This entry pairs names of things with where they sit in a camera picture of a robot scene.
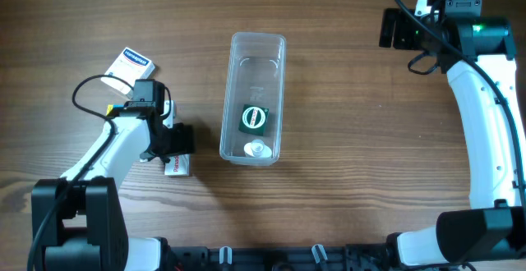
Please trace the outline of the white Panadol tablet box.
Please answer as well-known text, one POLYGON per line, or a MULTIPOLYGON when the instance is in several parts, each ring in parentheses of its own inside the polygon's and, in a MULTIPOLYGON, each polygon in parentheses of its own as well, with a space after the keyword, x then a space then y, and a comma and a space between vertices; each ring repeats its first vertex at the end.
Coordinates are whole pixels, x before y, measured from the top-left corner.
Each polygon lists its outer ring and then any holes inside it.
POLYGON ((188 177, 191 175, 190 154, 177 155, 178 164, 169 163, 164 167, 164 175, 169 177, 188 177))

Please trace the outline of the white Hansaplast plaster box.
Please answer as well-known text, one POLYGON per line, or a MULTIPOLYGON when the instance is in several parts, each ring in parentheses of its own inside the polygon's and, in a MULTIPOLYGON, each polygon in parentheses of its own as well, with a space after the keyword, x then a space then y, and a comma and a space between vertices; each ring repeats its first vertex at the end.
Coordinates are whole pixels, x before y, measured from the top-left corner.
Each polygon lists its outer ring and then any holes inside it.
POLYGON ((149 79, 155 71, 155 64, 131 48, 124 48, 104 73, 101 80, 127 98, 132 97, 136 80, 149 79))

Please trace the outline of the small white bottle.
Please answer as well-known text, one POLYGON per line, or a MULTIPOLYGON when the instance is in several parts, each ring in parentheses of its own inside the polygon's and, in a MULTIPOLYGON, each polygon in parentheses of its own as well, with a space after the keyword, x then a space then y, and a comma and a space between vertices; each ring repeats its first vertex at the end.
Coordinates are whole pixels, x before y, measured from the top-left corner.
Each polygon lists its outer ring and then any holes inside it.
POLYGON ((260 139, 246 143, 243 150, 245 155, 250 158, 270 158, 272 156, 272 149, 260 139))

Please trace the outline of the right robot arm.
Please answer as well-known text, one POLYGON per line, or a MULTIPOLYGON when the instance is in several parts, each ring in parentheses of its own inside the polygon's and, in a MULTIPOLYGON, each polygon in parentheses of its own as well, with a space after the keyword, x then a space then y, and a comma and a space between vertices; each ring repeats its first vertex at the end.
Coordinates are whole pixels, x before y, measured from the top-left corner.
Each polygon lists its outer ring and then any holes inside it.
POLYGON ((470 267, 525 256, 525 133, 515 89, 510 22, 483 16, 482 0, 398 1, 385 10, 379 45, 435 58, 456 99, 468 151, 469 208, 391 234, 392 269, 470 267))

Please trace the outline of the small green square box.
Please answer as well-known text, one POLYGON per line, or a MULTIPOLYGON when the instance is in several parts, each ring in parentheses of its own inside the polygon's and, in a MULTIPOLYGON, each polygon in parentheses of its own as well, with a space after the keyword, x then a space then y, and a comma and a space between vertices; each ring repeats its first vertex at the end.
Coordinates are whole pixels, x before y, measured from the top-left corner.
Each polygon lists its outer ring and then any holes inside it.
POLYGON ((261 108, 256 105, 245 104, 242 109, 241 119, 238 125, 240 132, 263 136, 265 134, 269 109, 261 108))

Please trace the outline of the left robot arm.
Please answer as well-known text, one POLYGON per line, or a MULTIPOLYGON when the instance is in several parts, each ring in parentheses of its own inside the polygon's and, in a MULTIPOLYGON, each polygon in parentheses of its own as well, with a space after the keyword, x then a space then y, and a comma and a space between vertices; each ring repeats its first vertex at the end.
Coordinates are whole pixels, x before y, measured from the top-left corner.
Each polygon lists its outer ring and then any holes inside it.
POLYGON ((166 239, 128 235, 118 188, 137 161, 173 164, 194 153, 194 132, 172 122, 175 105, 163 83, 140 79, 130 89, 130 100, 99 115, 104 129, 83 158, 35 184, 28 270, 182 269, 166 239))

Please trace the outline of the blue Vicks VapoDrops box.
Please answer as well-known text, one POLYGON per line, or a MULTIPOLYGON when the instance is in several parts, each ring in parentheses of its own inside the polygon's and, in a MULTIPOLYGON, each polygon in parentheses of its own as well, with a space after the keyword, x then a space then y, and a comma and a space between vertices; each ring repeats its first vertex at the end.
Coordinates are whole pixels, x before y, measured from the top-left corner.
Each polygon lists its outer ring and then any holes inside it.
POLYGON ((123 105, 109 104, 107 107, 106 117, 118 117, 120 112, 124 109, 123 105))

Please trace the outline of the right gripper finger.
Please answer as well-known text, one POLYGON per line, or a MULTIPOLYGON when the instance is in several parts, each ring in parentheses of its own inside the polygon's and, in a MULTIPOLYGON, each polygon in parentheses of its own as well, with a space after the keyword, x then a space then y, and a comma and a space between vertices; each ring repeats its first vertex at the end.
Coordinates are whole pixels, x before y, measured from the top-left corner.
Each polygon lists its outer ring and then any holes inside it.
POLYGON ((415 50, 415 30, 411 20, 400 11, 395 22, 393 47, 400 50, 415 50))
POLYGON ((386 8, 383 12, 381 23, 381 33, 379 39, 379 46, 382 48, 390 48, 392 44, 393 34, 395 29, 395 9, 386 8))

